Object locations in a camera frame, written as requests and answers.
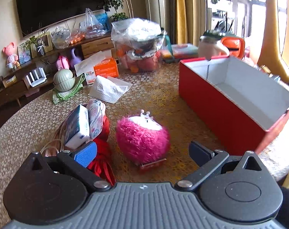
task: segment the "yellow curtain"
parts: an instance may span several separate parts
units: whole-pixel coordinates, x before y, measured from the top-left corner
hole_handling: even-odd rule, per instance
[[[187,43],[187,19],[185,0],[175,0],[175,28],[176,43]]]
[[[198,46],[200,38],[199,0],[185,0],[188,43]]]
[[[283,82],[289,82],[289,68],[279,51],[277,0],[266,0],[266,24],[257,64],[266,65],[273,74],[279,75]]]

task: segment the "black fabric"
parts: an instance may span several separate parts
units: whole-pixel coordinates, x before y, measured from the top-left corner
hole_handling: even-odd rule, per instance
[[[276,220],[286,229],[289,229],[289,190],[281,187],[283,192],[283,204],[278,212]]]

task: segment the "red box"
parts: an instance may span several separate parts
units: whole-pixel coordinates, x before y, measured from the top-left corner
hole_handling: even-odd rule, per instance
[[[289,119],[289,91],[235,57],[186,59],[179,95],[231,155],[260,153]]]

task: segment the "pink toy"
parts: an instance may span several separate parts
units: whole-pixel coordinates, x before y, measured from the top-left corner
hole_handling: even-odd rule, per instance
[[[17,61],[18,56],[16,54],[16,47],[14,42],[11,42],[7,47],[4,47],[2,50],[7,56],[7,63],[12,63],[15,67],[19,67],[20,63]]]
[[[56,61],[56,67],[58,70],[69,69],[68,58],[60,55]]]
[[[135,164],[160,160],[170,149],[170,135],[141,110],[140,116],[123,118],[117,122],[116,140],[123,154]]]

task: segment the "television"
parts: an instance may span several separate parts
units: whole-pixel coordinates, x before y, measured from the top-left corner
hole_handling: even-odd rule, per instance
[[[52,24],[103,9],[103,0],[16,0],[23,36]]]

